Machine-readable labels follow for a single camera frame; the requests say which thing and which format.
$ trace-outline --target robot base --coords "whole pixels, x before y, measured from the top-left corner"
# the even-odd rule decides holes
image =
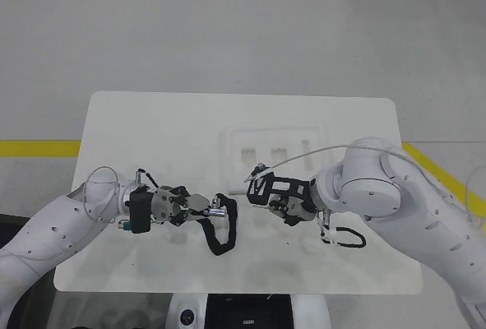
[[[165,329],[331,329],[321,294],[174,294]]]

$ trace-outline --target cable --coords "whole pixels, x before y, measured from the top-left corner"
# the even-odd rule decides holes
[[[425,171],[425,169],[423,169],[419,164],[417,164],[414,160],[404,156],[404,155],[401,155],[400,153],[396,153],[394,151],[389,151],[389,150],[386,150],[386,149],[382,149],[382,148],[379,148],[379,147],[371,147],[371,146],[356,146],[356,145],[350,145],[350,144],[343,144],[343,145],[334,145],[334,146],[327,146],[327,147],[323,147],[321,149],[317,149],[317,150],[314,150],[314,151],[309,151],[309,152],[306,152],[306,153],[303,153],[301,155],[296,155],[292,158],[289,158],[287,160],[284,160],[284,161],[281,161],[280,163],[278,164],[274,164],[272,165],[270,168],[266,169],[266,170],[263,170],[261,171],[260,173],[254,175],[254,176],[249,176],[248,178],[246,178],[244,180],[245,183],[253,180],[253,179],[257,179],[257,178],[261,178],[262,176],[270,173],[273,171],[273,169],[279,167],[280,165],[284,165],[286,163],[289,163],[290,161],[294,161],[294,160],[297,160],[299,158],[303,158],[305,156],[308,156],[308,155],[312,155],[312,154],[315,154],[315,153],[319,153],[319,152],[323,152],[323,151],[328,151],[328,150],[334,150],[334,149],[342,149],[342,148],[348,148],[348,149],[360,149],[360,150],[370,150],[370,151],[380,151],[380,152],[383,152],[383,153],[387,153],[389,155],[393,155],[395,156],[396,158],[398,159],[401,159],[403,161],[406,161],[410,164],[412,164],[422,175],[423,177],[425,178],[425,180],[427,180],[427,182],[434,188],[437,190],[437,192],[439,192],[440,195],[443,195],[445,196],[445,192],[443,190],[441,190],[435,183],[433,183],[433,181],[428,177],[428,173]]]
[[[319,153],[319,152],[323,152],[323,151],[328,151],[328,150],[334,150],[334,149],[340,149],[340,148],[350,148],[350,149],[360,149],[360,150],[370,150],[370,151],[380,151],[380,152],[383,152],[383,153],[387,153],[389,155],[393,155],[395,156],[396,158],[398,159],[401,159],[403,161],[406,161],[408,163],[410,163],[411,165],[413,165],[422,175],[423,177],[425,178],[425,180],[437,191],[437,193],[441,196],[441,197],[444,197],[444,198],[447,198],[448,195],[440,189],[439,186],[437,186],[436,183],[433,182],[433,180],[429,177],[430,173],[427,172],[425,169],[423,169],[418,163],[416,163],[413,159],[411,158],[408,158],[400,153],[396,153],[394,151],[389,151],[389,150],[386,150],[386,149],[382,149],[382,148],[378,148],[378,147],[370,147],[370,146],[356,146],[356,145],[347,145],[347,144],[343,144],[343,145],[335,145],[335,146],[327,146],[327,147],[323,147],[321,149],[317,149],[317,150],[314,150],[314,151],[309,151],[309,152],[306,152],[306,153],[303,153],[301,155],[296,155],[292,158],[289,158],[287,160],[284,160],[284,161],[281,161],[280,163],[278,164],[274,164],[272,165],[270,168],[268,169],[265,169],[263,171],[261,171],[260,173],[258,174],[255,174],[255,175],[250,175],[248,176],[248,178],[246,178],[244,180],[245,183],[253,180],[253,179],[257,179],[257,178],[261,178],[263,177],[264,175],[270,173],[273,171],[273,169],[281,166],[281,165],[284,165],[286,163],[289,163],[290,161],[294,161],[294,160],[297,160],[297,159],[300,159],[300,158],[303,158],[305,156],[308,156],[308,155],[312,155],[312,154],[315,154],[315,153]],[[479,227],[482,226],[483,222],[486,221],[486,216],[477,216],[475,215],[469,208],[469,185],[470,185],[470,180],[472,178],[472,176],[478,171],[478,170],[481,170],[481,169],[486,169],[486,165],[482,165],[482,166],[479,166],[479,167],[476,167],[475,169],[473,169],[470,173],[470,176],[467,178],[467,181],[465,183],[465,209],[458,206],[458,205],[455,205],[453,204],[453,206],[458,209],[459,211],[465,213],[471,221],[474,221],[474,219],[479,219],[480,220],[480,223],[479,223]]]
[[[93,221],[98,221],[98,218],[100,217],[100,214],[102,214],[105,209],[109,206],[109,204],[111,203],[111,201],[113,200],[113,198],[111,197],[108,201],[108,203],[105,204],[104,208],[102,209],[102,211],[96,216],[96,218],[94,218],[90,212],[87,210],[87,184],[90,180],[90,178],[97,172],[99,171],[100,169],[109,169],[111,171],[113,171],[113,174],[114,174],[114,177],[115,177],[115,188],[114,188],[114,193],[116,194],[119,189],[120,189],[120,182],[118,181],[118,174],[116,172],[115,169],[107,166],[107,165],[102,165],[100,167],[98,167],[97,169],[93,170],[93,172],[87,177],[86,181],[84,182],[83,184],[83,188],[82,188],[82,205],[84,206],[84,211],[86,211],[86,214],[87,216],[89,216],[89,218],[91,218]]]
[[[351,229],[349,227],[344,227],[344,226],[336,226],[336,232],[349,232],[352,235],[355,235],[358,238],[360,238],[361,243],[342,243],[342,242],[330,240],[325,234],[325,228],[324,228],[324,225],[323,225],[323,220],[319,216],[319,212],[316,214],[316,219],[317,219],[317,224],[319,225],[319,229],[321,231],[320,236],[321,236],[321,240],[322,240],[323,243],[326,243],[326,244],[335,243],[338,246],[343,247],[343,248],[363,248],[367,245],[367,240],[365,239],[365,237],[361,233],[355,231],[354,229]]]
[[[98,216],[96,216],[96,218],[92,217],[90,215],[90,212],[88,211],[87,209],[87,205],[86,205],[86,190],[87,190],[87,184],[90,180],[90,178],[98,171],[98,170],[101,170],[101,169],[109,169],[111,171],[113,171],[114,175],[115,175],[115,190],[114,190],[114,193],[113,194],[116,194],[117,191],[120,189],[120,182],[118,180],[118,174],[117,172],[115,171],[115,169],[107,166],[107,165],[103,165],[101,167],[98,167],[97,169],[93,170],[93,172],[87,177],[87,179],[85,180],[85,182],[83,183],[83,195],[82,195],[82,204],[84,206],[84,210],[86,211],[86,214],[89,216],[89,218],[92,219],[93,221],[93,224],[91,224],[91,226],[89,227],[89,229],[75,242],[75,243],[70,243],[71,245],[76,245],[76,244],[79,244],[80,241],[82,241],[83,238],[86,237],[86,235],[88,235],[88,233],[91,231],[91,229],[93,228],[93,226],[95,226],[95,224],[99,223],[99,220],[98,220],[98,217],[100,216],[100,214],[102,214],[102,212],[105,211],[105,209],[111,204],[111,201],[113,200],[113,197],[111,197],[108,202],[105,204],[104,208],[102,209],[102,211],[99,213]],[[71,248],[68,248],[68,249],[65,249],[65,250],[62,250],[60,253],[55,253],[54,255],[52,256],[48,256],[48,257],[45,257],[45,258],[35,258],[35,257],[29,257],[29,256],[26,256],[26,255],[19,255],[19,254],[15,254],[15,253],[10,253],[8,252],[8,254],[5,254],[5,255],[0,255],[0,258],[3,258],[3,257],[10,257],[10,256],[13,256],[13,257],[17,257],[17,258],[20,258],[20,259],[27,259],[27,260],[30,260],[30,261],[36,261],[36,262],[43,262],[43,261],[49,261],[51,259],[54,259],[58,256],[61,256],[63,255],[64,253],[66,253],[67,251],[71,250]]]
[[[143,173],[150,180],[150,182],[153,184],[153,186],[155,186],[155,188],[159,188],[159,184],[157,184],[157,182],[153,179],[153,177],[151,177],[150,173],[148,173],[147,171],[145,171],[142,168],[139,168],[138,171]]]
[[[471,184],[471,179],[481,169],[486,169],[486,165],[480,165],[480,166],[478,166],[478,167],[476,167],[476,168],[474,168],[473,170],[470,171],[470,174],[467,177],[467,180],[465,181],[465,195],[464,195],[464,197],[465,197],[465,213],[471,218],[471,221],[474,221],[475,219],[479,220],[478,228],[482,227],[482,225],[486,221],[486,215],[478,216],[473,211],[470,210],[470,184]]]

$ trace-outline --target black bracket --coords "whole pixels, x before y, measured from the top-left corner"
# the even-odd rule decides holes
[[[286,190],[275,189],[274,183],[287,183],[289,187]],[[268,173],[261,178],[250,181],[246,197],[250,203],[259,206],[267,206],[272,194],[282,197],[297,197],[303,201],[301,204],[303,209],[315,213],[316,206],[310,197],[309,186],[309,181],[276,177],[274,173]]]

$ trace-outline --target black panel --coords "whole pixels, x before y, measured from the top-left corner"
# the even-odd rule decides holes
[[[294,329],[289,294],[209,294],[205,329]]]

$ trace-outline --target black cable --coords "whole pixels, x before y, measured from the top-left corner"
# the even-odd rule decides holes
[[[361,239],[361,243],[341,243],[341,242],[338,242],[338,245],[340,247],[363,248],[367,245],[367,240],[365,239],[365,237],[362,236],[360,233],[356,232],[355,230],[351,229],[351,228],[338,226],[338,227],[336,227],[336,231],[338,231],[338,232],[341,232],[341,231],[349,232],[349,233],[351,233],[351,234],[353,234],[353,235],[355,235],[355,236],[357,236],[358,238]]]
[[[139,168],[138,171],[143,173],[150,180],[150,182],[155,186],[155,188],[159,188],[159,184],[157,184],[157,182],[153,179],[153,177],[151,177],[150,173],[148,173],[142,168]]]
[[[220,206],[226,206],[226,212],[228,213],[228,241],[223,244],[219,242],[215,236],[215,227],[209,219],[203,218],[197,222],[202,226],[206,242],[208,243],[208,248],[210,248],[214,255],[220,256],[235,247],[235,240],[237,239],[238,210],[237,202],[234,199],[230,199],[221,193],[218,193],[216,196],[220,199]]]

